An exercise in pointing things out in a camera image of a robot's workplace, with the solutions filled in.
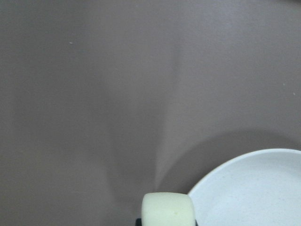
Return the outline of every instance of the black object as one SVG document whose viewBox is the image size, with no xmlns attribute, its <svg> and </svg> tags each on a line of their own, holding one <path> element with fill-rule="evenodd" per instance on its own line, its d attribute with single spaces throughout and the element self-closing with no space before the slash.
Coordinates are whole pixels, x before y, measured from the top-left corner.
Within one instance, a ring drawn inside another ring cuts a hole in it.
<svg viewBox="0 0 301 226">
<path fill-rule="evenodd" d="M 138 218 L 136 220 L 135 226 L 142 226 L 141 218 Z"/>
</svg>

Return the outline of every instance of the plate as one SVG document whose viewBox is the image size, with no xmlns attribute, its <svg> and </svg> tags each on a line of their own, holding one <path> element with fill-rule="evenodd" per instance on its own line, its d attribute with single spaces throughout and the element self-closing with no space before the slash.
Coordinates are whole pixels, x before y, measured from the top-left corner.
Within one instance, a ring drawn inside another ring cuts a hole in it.
<svg viewBox="0 0 301 226">
<path fill-rule="evenodd" d="M 299 226 L 301 151 L 241 155 L 207 174 L 188 195 L 199 226 Z"/>
</svg>

